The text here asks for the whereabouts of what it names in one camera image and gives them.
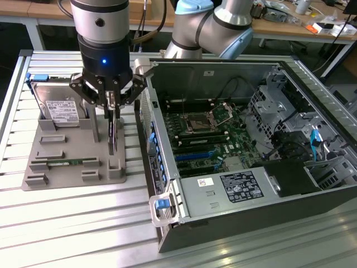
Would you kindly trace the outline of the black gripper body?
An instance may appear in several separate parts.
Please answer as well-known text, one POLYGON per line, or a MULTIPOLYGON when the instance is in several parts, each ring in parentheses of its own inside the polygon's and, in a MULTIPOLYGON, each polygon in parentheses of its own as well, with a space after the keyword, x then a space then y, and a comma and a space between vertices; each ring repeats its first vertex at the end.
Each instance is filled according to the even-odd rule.
POLYGON ((86 75, 90 76, 87 81, 92 86, 113 91, 115 85, 123 89, 131 82, 129 34, 109 44, 94 43, 78 35, 78 42, 86 75))

